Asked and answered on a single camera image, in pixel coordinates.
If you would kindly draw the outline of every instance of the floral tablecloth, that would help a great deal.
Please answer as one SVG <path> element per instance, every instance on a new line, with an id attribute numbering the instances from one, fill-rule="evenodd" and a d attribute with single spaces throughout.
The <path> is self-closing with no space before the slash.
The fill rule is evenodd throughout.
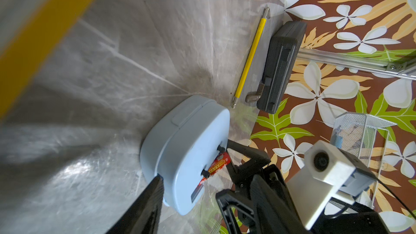
<path id="1" fill-rule="evenodd" d="M 411 209 L 416 209 L 416 82 L 340 66 L 297 60 L 276 114 L 260 112 L 251 139 L 241 141 L 271 157 L 286 180 L 304 166 L 304 153 L 318 140 L 329 142 L 335 117 L 360 112 L 397 123 L 390 137 L 380 179 Z M 370 168 L 378 171 L 386 134 L 377 134 Z M 369 200 L 374 187 L 365 197 Z M 391 232 L 416 233 L 416 223 L 381 185 L 375 210 Z"/>

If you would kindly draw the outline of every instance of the black cable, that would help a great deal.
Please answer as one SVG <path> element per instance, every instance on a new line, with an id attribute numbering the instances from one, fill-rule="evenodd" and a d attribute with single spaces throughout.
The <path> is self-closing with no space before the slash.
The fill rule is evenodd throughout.
<path id="1" fill-rule="evenodd" d="M 413 212 L 408 208 L 408 206 L 406 206 L 406 204 L 404 204 L 399 197 L 397 197 L 397 195 L 394 194 L 394 192 L 392 192 L 392 190 L 390 190 L 390 188 L 387 187 L 387 185 L 385 183 L 383 183 L 382 181 L 380 181 L 380 179 L 377 179 L 379 183 L 381 183 L 384 188 L 386 188 L 405 208 L 406 210 L 408 210 L 408 212 L 410 212 L 410 215 L 412 215 L 412 217 L 416 220 L 416 216 L 413 214 Z"/>
<path id="2" fill-rule="evenodd" d="M 336 217 L 340 216 L 342 213 L 344 213 L 346 210 L 348 210 L 349 205 L 345 205 L 339 212 L 332 214 L 332 215 L 324 215 L 325 219 L 335 219 Z"/>

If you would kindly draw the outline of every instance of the green leaf print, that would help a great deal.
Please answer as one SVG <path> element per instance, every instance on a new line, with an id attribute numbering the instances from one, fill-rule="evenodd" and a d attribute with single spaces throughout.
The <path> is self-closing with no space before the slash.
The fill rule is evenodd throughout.
<path id="1" fill-rule="evenodd" d="M 412 212 L 413 212 L 414 215 L 416 215 L 416 210 L 413 210 Z M 408 217 L 413 218 L 413 216 L 410 213 L 409 213 Z"/>
<path id="2" fill-rule="evenodd" d="M 228 234 L 228 230 L 227 230 L 227 228 L 225 228 L 225 227 L 223 227 L 223 226 L 220 226 L 220 231 L 219 231 L 219 234 Z"/>
<path id="3" fill-rule="evenodd" d="M 257 120 L 257 112 L 255 107 L 246 105 L 237 105 L 236 108 L 230 110 L 234 122 L 244 132 L 251 134 L 253 123 Z"/>
<path id="4" fill-rule="evenodd" d="M 236 221 L 237 221 L 237 225 L 238 225 L 239 227 L 241 227 L 241 226 L 242 226 L 242 222 L 238 219 L 238 217 L 236 217 Z"/>
<path id="5" fill-rule="evenodd" d="M 279 139 L 282 139 L 285 134 L 289 134 L 293 136 L 295 139 L 301 138 L 303 136 L 313 136 L 312 133 L 300 127 L 287 127 L 288 125 L 290 125 L 289 114 L 278 117 L 280 112 L 282 112 L 284 107 L 286 106 L 287 101 L 288 101 L 288 98 L 280 102 L 276 114 L 269 114 L 269 117 L 263 117 L 263 116 L 257 117 L 257 123 L 259 123 L 260 126 L 267 127 L 271 129 L 272 131 L 264 130 L 264 131 L 257 132 L 251 135 L 251 139 L 259 138 L 261 140 L 279 140 Z"/>
<path id="6" fill-rule="evenodd" d="M 361 91 L 357 93 L 357 99 L 354 102 L 355 112 L 367 114 L 367 101 Z"/>
<path id="7" fill-rule="evenodd" d="M 388 130 L 388 132 L 389 132 L 387 141 L 396 142 L 396 135 L 394 134 L 394 131 L 393 131 L 392 127 L 385 127 L 384 129 Z M 377 131 L 380 133 L 380 135 L 382 135 L 383 138 L 387 137 L 387 131 L 386 130 L 377 129 Z"/>
<path id="8" fill-rule="evenodd" d="M 363 58 L 370 58 L 374 60 L 384 60 L 388 62 L 405 62 L 408 60 L 413 59 L 416 56 L 416 49 L 404 49 L 404 50 L 388 50 L 384 47 L 384 50 L 378 50 L 377 52 L 373 54 L 364 54 L 362 52 L 356 51 L 356 52 L 350 52 L 345 53 L 346 55 L 352 55 L 357 57 L 363 57 Z"/>
<path id="9" fill-rule="evenodd" d="M 379 98 L 376 101 L 374 101 L 370 114 L 394 122 L 398 125 L 399 128 L 403 129 L 404 131 L 416 135 L 416 128 L 411 123 L 411 121 L 416 120 L 416 111 L 413 110 L 414 106 L 415 99 L 412 100 L 408 107 L 402 108 L 399 111 L 386 111 L 388 103 L 384 99 L 384 95 L 380 94 Z M 393 130 L 391 130 L 391 127 L 386 129 L 390 131 L 390 135 L 392 136 L 392 138 L 396 139 Z"/>
<path id="10" fill-rule="evenodd" d="M 367 114 L 368 104 L 361 91 L 357 93 L 357 98 L 354 102 L 354 106 L 355 112 Z M 387 107 L 388 103 L 385 101 L 383 94 L 381 94 L 379 98 L 376 101 L 374 101 L 370 114 L 377 116 L 378 113 L 385 111 Z M 396 142 L 396 135 L 394 134 L 392 127 L 385 127 L 384 129 L 386 129 L 389 132 L 388 141 Z M 377 129 L 377 131 L 380 133 L 380 135 L 382 135 L 383 138 L 387 137 L 386 130 Z"/>

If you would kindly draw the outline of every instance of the black tool case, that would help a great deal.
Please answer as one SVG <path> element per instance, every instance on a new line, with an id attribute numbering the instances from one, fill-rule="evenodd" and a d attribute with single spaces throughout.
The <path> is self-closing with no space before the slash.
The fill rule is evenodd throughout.
<path id="1" fill-rule="evenodd" d="M 302 44 L 306 23 L 285 23 L 270 39 L 266 65 L 261 83 L 264 90 L 257 108 L 275 114 L 289 81 L 297 52 Z"/>

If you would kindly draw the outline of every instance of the metal mesh basket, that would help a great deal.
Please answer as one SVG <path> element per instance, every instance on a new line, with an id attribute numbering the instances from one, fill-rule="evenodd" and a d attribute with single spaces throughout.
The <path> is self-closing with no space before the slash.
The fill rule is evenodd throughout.
<path id="1" fill-rule="evenodd" d="M 387 131 L 386 139 L 388 139 L 389 132 L 385 127 L 394 125 L 397 124 L 373 115 L 346 112 L 335 119 L 330 143 L 355 155 L 363 164 L 369 167 L 377 130 Z M 381 166 L 378 170 L 378 176 L 380 176 L 380 172 Z M 373 191 L 371 204 L 365 205 L 374 207 L 376 189 L 377 184 Z M 357 199 L 357 202 L 363 204 L 361 196 Z"/>

